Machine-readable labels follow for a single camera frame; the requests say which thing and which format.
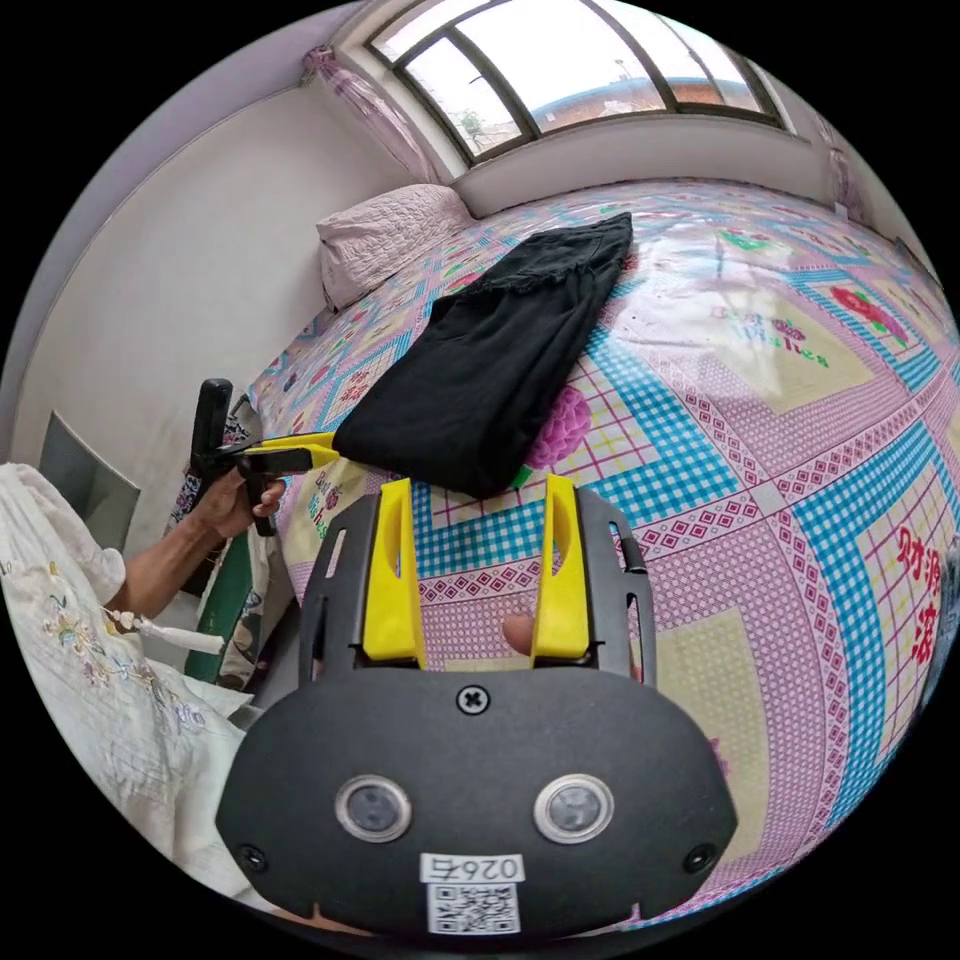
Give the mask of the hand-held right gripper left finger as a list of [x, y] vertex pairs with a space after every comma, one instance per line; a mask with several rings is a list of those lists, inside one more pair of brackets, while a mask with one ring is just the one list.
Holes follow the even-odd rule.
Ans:
[[425, 666], [412, 483], [383, 485], [368, 566], [362, 650], [375, 665]]

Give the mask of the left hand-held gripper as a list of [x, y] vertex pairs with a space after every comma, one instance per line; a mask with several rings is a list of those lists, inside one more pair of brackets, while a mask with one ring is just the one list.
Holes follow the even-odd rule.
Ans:
[[[334, 436], [333, 432], [314, 432], [264, 439], [258, 447], [249, 449], [249, 458], [243, 452], [223, 455], [209, 438], [193, 438], [191, 469], [199, 478], [199, 488], [191, 512], [212, 483], [234, 469], [246, 480], [251, 497], [258, 497], [265, 481], [275, 479], [260, 473], [308, 473], [337, 460], [339, 455], [332, 450]], [[251, 527], [262, 537], [276, 534], [274, 517], [271, 522], [260, 520]], [[191, 535], [209, 537], [192, 517]]]

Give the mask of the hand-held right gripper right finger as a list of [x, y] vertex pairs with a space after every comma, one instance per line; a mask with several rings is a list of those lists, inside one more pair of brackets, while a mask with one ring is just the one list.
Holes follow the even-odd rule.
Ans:
[[586, 564], [576, 489], [546, 478], [542, 562], [530, 655], [535, 662], [581, 660], [590, 644]]

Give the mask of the person's left hand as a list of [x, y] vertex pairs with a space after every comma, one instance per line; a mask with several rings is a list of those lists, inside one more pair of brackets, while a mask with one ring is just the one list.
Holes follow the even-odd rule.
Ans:
[[273, 520], [286, 484], [269, 479], [258, 497], [251, 497], [246, 480], [237, 469], [215, 480], [199, 498], [190, 516], [214, 541], [231, 540], [257, 521]]

